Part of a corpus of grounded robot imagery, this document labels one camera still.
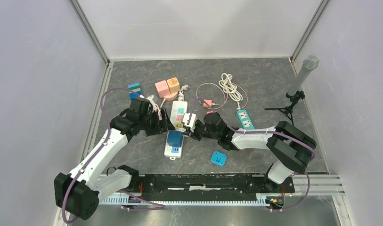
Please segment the orange usb charger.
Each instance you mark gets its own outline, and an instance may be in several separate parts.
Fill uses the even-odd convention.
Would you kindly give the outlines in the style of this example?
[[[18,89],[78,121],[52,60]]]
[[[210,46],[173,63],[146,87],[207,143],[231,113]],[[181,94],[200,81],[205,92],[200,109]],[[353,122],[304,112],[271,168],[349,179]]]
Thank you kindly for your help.
[[[212,106],[212,100],[210,100],[210,99],[204,99],[203,100],[203,107],[204,108],[211,108],[211,106]]]

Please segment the blue plug adapter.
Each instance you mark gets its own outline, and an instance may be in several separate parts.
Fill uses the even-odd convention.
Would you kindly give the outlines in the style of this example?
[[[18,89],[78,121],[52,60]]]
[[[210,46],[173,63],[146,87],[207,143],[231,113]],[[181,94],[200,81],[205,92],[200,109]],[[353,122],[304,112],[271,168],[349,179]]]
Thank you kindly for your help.
[[[224,153],[215,151],[211,156],[211,162],[218,166],[224,166],[227,161],[227,156]]]

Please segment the teal power strip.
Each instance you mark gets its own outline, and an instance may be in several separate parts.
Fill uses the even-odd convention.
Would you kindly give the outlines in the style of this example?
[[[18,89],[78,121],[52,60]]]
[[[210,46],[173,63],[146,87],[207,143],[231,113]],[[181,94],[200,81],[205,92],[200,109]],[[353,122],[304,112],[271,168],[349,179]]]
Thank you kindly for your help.
[[[236,114],[237,114],[239,123],[243,129],[255,129],[249,117],[249,114],[247,113],[245,109],[238,110]]]

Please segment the white long power strip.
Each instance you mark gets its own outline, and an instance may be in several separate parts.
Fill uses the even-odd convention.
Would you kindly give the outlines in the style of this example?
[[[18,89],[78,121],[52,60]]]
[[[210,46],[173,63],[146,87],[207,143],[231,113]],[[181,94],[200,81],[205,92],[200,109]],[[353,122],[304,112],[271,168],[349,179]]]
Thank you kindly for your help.
[[[173,101],[172,107],[170,110],[170,121],[175,127],[174,130],[181,131],[182,133],[185,131],[185,129],[183,128],[182,119],[184,114],[187,112],[187,107],[188,107],[187,101]],[[182,147],[172,147],[167,144],[167,139],[166,139],[164,156],[169,157],[170,160],[175,160],[180,158],[182,156],[183,143],[182,143]]]

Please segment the dark blue cube socket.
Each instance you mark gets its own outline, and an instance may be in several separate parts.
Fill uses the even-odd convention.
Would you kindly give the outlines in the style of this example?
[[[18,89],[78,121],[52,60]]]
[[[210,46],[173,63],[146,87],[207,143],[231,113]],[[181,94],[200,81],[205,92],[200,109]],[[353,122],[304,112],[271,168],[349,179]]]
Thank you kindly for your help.
[[[172,147],[182,147],[183,134],[178,130],[171,130],[168,132],[167,144]]]

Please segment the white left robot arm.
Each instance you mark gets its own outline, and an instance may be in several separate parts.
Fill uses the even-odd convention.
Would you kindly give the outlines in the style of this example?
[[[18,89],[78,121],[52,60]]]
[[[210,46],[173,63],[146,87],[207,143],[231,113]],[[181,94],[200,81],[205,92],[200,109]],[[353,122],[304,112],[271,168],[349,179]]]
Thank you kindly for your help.
[[[112,118],[103,137],[87,157],[68,174],[59,173],[54,179],[55,203],[62,212],[82,220],[89,219],[99,203],[122,189],[134,192],[141,188],[139,171],[122,165],[110,175],[100,174],[140,131],[146,136],[174,130],[164,107],[142,97],[132,99],[129,108]]]

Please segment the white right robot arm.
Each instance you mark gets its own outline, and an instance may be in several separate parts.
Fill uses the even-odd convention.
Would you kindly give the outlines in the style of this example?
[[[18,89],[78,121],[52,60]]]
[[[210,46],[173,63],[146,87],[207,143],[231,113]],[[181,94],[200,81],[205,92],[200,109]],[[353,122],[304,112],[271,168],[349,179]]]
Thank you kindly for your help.
[[[229,126],[218,112],[210,112],[203,121],[198,120],[194,113],[185,113],[182,123],[184,135],[198,141],[214,139],[225,150],[270,150],[277,161],[263,180],[269,192],[280,189],[291,175],[305,173],[309,162],[316,156],[316,141],[286,121],[266,129],[243,129]]]

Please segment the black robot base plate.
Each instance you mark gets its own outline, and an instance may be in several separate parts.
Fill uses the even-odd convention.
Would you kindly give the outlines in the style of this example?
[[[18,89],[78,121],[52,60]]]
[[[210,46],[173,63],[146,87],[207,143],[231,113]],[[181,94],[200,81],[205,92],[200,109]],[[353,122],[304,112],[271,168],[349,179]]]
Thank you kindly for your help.
[[[257,194],[294,193],[293,180],[278,185],[262,174],[144,174],[125,188],[158,201],[253,201]]]

